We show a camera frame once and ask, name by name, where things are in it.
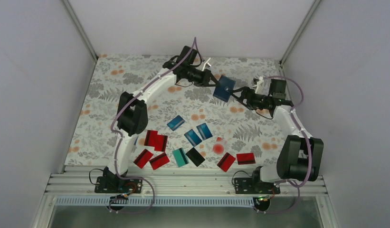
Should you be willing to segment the dark blue card holder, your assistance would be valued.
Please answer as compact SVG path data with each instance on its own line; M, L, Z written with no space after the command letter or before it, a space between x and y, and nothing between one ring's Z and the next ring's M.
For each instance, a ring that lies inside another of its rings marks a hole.
M227 76L221 76L219 79L219 86L215 87L213 92L213 97L227 103L231 97L230 92L234 90L235 84L235 80L232 80Z

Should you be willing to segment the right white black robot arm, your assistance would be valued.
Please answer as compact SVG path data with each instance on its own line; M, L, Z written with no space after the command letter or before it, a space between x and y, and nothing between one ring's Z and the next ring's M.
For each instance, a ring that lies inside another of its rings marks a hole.
M269 183L298 180L296 187L315 181L319 175L324 143L313 137L302 125L292 101L286 99L286 81L282 76L270 77L269 91L263 95L250 87L229 89L230 95L249 110L268 110L286 136L275 165L263 166L251 180L251 189L263 193Z

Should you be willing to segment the red card black stripe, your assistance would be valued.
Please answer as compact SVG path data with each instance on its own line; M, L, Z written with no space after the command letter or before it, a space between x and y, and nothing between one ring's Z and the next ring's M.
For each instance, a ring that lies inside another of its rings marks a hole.
M170 159L166 153L162 153L160 155L157 155L156 157L152 158L149 160L150 165L153 170L156 170L163 165L167 164L170 162Z

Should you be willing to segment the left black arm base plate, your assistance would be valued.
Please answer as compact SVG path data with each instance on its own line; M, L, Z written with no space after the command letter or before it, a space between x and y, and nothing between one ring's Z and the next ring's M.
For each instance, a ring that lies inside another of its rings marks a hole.
M95 193L141 193L143 181L138 179L108 180L106 177L98 177L95 182Z

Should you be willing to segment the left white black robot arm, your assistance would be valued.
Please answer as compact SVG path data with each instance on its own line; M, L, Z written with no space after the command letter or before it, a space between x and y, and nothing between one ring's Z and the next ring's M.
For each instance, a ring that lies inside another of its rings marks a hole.
M120 139L115 148L113 162L103 171L106 185L111 191L120 192L125 188L129 154L138 135L147 127L149 103L182 79L197 87L219 86L210 70L199 70L197 65L194 65L195 58L200 56L195 45L185 46L181 54L165 62L146 85L133 93L121 94L117 115L111 124L111 131L118 134Z

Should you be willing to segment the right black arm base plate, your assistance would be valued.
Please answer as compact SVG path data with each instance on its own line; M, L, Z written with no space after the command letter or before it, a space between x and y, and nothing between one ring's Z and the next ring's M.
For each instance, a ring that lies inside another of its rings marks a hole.
M253 181L251 178L234 178L236 194L280 194L281 190L273 183Z

